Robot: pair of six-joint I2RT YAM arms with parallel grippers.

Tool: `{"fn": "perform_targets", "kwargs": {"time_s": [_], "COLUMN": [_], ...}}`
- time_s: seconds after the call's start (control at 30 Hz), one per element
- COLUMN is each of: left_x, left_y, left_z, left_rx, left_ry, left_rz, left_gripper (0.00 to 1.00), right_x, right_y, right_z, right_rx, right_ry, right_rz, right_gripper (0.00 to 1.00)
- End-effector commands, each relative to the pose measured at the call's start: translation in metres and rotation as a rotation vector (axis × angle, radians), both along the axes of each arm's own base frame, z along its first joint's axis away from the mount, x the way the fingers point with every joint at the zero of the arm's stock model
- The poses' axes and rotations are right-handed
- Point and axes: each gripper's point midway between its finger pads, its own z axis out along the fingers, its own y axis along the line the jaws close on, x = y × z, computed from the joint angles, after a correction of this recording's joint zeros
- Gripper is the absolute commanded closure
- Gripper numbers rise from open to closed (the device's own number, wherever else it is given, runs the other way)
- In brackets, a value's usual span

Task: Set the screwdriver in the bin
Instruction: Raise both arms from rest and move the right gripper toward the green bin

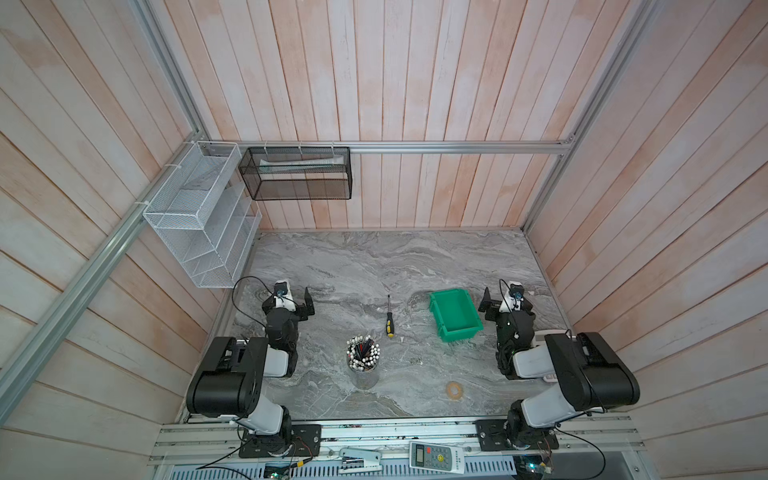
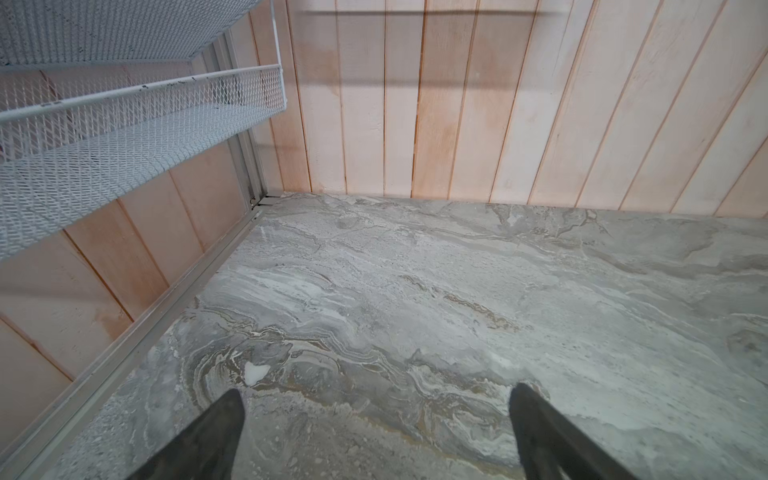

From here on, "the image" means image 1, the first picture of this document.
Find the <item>yellow black handled screwdriver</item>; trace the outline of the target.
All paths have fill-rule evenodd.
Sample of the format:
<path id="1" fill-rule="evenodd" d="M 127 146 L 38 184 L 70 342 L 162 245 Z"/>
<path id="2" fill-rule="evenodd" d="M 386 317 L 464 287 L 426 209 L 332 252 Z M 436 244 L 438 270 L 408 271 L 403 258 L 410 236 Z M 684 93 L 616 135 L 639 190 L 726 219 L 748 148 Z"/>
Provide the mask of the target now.
<path id="1" fill-rule="evenodd" d="M 391 308 L 391 296 L 387 296 L 387 312 L 386 312 L 386 334 L 388 338 L 393 338 L 395 334 L 394 317 Z"/>

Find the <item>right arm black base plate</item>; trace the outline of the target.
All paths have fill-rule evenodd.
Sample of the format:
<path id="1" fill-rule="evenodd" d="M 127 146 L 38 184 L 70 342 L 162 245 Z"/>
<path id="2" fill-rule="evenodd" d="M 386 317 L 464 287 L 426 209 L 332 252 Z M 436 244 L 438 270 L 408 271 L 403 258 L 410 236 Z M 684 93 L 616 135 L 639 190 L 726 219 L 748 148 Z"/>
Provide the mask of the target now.
<path id="1" fill-rule="evenodd" d="M 474 422 L 482 451 L 557 450 L 559 441 L 553 429 L 538 429 L 525 422 L 486 419 Z"/>

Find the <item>green plastic bin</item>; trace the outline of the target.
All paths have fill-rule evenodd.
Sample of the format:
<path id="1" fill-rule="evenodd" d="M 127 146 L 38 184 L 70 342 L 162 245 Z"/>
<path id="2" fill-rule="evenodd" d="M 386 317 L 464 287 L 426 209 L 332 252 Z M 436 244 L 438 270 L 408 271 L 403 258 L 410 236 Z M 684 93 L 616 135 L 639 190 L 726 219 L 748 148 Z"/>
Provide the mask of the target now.
<path id="1" fill-rule="evenodd" d="M 443 342 L 468 340 L 483 330 L 482 321 L 467 290 L 450 289 L 431 293 L 429 310 Z"/>

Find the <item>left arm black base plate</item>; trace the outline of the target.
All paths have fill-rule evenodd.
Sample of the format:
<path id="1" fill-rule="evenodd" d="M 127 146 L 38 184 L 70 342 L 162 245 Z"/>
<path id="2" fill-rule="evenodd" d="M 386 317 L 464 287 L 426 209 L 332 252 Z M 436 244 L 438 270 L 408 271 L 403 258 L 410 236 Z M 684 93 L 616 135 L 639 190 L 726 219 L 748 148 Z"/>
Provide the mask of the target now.
<path id="1" fill-rule="evenodd" d="M 319 454 L 321 438 L 320 424 L 285 424 L 275 435 L 245 433 L 238 456 L 243 459 L 312 458 Z"/>

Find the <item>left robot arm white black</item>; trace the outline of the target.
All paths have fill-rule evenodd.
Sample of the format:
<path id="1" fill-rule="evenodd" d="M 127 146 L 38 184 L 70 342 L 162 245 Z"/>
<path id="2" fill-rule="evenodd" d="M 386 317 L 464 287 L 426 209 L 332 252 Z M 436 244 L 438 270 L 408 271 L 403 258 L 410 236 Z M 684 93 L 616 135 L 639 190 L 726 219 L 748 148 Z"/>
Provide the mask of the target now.
<path id="1" fill-rule="evenodd" d="M 292 421 L 286 407 L 269 400 L 266 378 L 289 378 L 298 361 L 299 324 L 315 314 L 308 290 L 296 302 L 290 283 L 275 284 L 262 304 L 265 335 L 238 340 L 214 338 L 188 387 L 185 402 L 191 414 L 220 418 L 244 429 L 241 445 L 258 456 L 285 456 L 295 451 Z"/>

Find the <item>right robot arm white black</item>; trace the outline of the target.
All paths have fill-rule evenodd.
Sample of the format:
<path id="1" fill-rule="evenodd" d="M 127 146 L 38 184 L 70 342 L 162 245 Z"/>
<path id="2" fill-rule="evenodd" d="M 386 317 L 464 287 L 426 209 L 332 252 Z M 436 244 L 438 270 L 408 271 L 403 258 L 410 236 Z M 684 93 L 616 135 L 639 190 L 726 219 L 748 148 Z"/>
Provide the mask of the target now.
<path id="1" fill-rule="evenodd" d="M 502 298 L 483 292 L 478 311 L 496 325 L 496 360 L 509 380 L 555 378 L 555 384 L 513 402 L 503 420 L 478 420 L 483 451 L 557 449 L 555 429 L 595 410 L 636 404 L 640 386 L 631 370 L 596 332 L 536 332 L 533 305 L 517 283 L 500 284 Z"/>

